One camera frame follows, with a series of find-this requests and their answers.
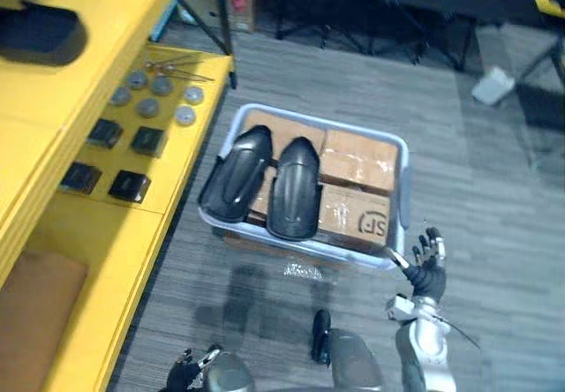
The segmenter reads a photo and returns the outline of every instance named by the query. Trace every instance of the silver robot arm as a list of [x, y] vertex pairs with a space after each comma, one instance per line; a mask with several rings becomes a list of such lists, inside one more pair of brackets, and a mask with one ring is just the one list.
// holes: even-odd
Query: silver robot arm
[[417, 265], [389, 250], [392, 260], [414, 286], [412, 300], [397, 295], [387, 303], [387, 314], [401, 327], [396, 348], [403, 365], [403, 386], [407, 392], [455, 392], [456, 383], [448, 366], [446, 335], [449, 324], [438, 314], [446, 288], [445, 245], [440, 232], [426, 230], [420, 236], [422, 249], [412, 248]]

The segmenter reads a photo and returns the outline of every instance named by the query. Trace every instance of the gray carpet floor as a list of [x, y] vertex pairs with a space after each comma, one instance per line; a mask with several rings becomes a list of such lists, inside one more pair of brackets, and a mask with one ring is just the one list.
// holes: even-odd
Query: gray carpet floor
[[[530, 43], [510, 46], [511, 36], [504, 29], [477, 33], [483, 66], [512, 68], [535, 52], [532, 44], [543, 46], [535, 35]], [[185, 26], [172, 26], [164, 41], [207, 46], [200, 33]], [[411, 291], [399, 272], [336, 268], [321, 261], [321, 279], [298, 278], [288, 268], [307, 266], [299, 256], [228, 247], [200, 220], [198, 193], [231, 118], [248, 102], [405, 138], [413, 167], [407, 243], [416, 243], [426, 227], [442, 231], [449, 274], [443, 315], [482, 347], [478, 351], [457, 332], [448, 337], [458, 389], [565, 390], [563, 161], [548, 157], [537, 170], [528, 164], [540, 140], [562, 143], [562, 132], [527, 125], [516, 94], [493, 109], [474, 102], [476, 75], [321, 50], [264, 34], [237, 34], [236, 49], [239, 88], [228, 92], [218, 110], [109, 390], [162, 388], [181, 351], [202, 351], [214, 342], [237, 351], [258, 390], [329, 386], [330, 371], [308, 356], [312, 317], [323, 306], [336, 327], [365, 338], [387, 390], [402, 390], [397, 326], [384, 313], [389, 298]], [[551, 67], [542, 71], [532, 75], [538, 82], [554, 75], [547, 74]], [[541, 83], [555, 90], [554, 79]], [[562, 95], [556, 96], [562, 105]]]

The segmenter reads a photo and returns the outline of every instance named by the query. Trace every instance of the cable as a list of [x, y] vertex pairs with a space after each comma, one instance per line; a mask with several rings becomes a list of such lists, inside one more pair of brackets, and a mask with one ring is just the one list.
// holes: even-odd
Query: cable
[[463, 331], [463, 329], [456, 326], [455, 323], [452, 323], [451, 321], [448, 321], [448, 320], [444, 319], [443, 317], [440, 317], [439, 315], [432, 315], [432, 317], [435, 318], [436, 320], [443, 322], [443, 323], [449, 324], [449, 326], [451, 326], [456, 331], [458, 331], [465, 339], [467, 339], [469, 342], [471, 342], [473, 345], [475, 345], [479, 351], [482, 351], [480, 349], [480, 345], [477, 343], [477, 341], [475, 341], [473, 338], [471, 338], [469, 335], [467, 335]]

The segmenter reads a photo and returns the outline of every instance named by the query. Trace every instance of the black object on shelf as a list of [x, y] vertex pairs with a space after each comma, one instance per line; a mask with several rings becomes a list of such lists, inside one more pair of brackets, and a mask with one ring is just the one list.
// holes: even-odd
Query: black object on shelf
[[132, 149], [138, 154], [159, 158], [166, 141], [165, 131], [140, 127], [133, 138]]
[[143, 202], [150, 184], [151, 180], [144, 174], [120, 170], [108, 193], [118, 200], [140, 204]]
[[44, 65], [66, 65], [79, 57], [87, 31], [76, 12], [22, 4], [22, 10], [0, 8], [0, 56]]
[[73, 162], [65, 173], [59, 189], [89, 195], [96, 186], [101, 174], [102, 172], [92, 165]]
[[123, 131], [124, 129], [115, 121], [100, 118], [88, 135], [87, 142], [98, 147], [111, 149], [116, 145]]
[[286, 240], [304, 240], [318, 230], [320, 158], [307, 138], [294, 139], [283, 151], [271, 186], [267, 230]]
[[200, 208], [223, 222], [242, 222], [272, 157], [271, 131], [265, 125], [239, 135], [225, 160], [216, 159], [199, 196]]

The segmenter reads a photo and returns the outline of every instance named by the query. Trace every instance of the plastic storage box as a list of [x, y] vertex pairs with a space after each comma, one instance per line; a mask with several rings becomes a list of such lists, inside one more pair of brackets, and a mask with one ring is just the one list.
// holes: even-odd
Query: plastic storage box
[[[352, 132], [361, 136], [366, 136], [372, 139], [386, 141], [388, 143], [398, 146], [398, 159], [395, 191], [390, 195], [390, 222], [392, 229], [389, 232], [388, 246], [394, 248], [400, 254], [404, 254], [404, 233], [409, 228], [409, 208], [410, 208], [410, 165], [409, 165], [409, 152], [406, 142], [395, 136], [394, 134], [370, 130], [355, 125], [338, 123], [324, 118], [311, 117], [296, 112], [268, 107], [256, 103], [249, 103], [241, 107], [231, 122], [230, 131], [228, 136], [223, 142], [222, 149], [219, 156], [225, 158], [231, 150], [232, 144], [236, 137], [242, 132], [245, 118], [252, 112], [260, 110], [277, 117], [287, 118], [289, 120], [298, 121], [303, 124], [309, 124], [313, 127], [328, 130], [343, 130]], [[250, 224], [248, 222], [221, 222], [214, 217], [204, 213], [199, 208], [200, 216], [202, 219], [220, 229], [230, 230], [237, 233], [241, 237], [245, 237], [262, 244], [278, 246], [284, 249], [296, 251], [298, 253], [306, 253], [312, 256], [321, 257], [331, 260], [342, 260], [360, 264], [371, 268], [378, 268], [381, 270], [388, 270], [393, 268], [394, 263], [386, 258], [379, 258], [372, 255], [367, 255], [351, 249], [345, 249], [335, 245], [329, 245], [317, 242], [315, 237], [313, 239], [304, 240], [301, 242], [288, 242], [278, 237], [272, 236], [268, 231], [261, 226]]]

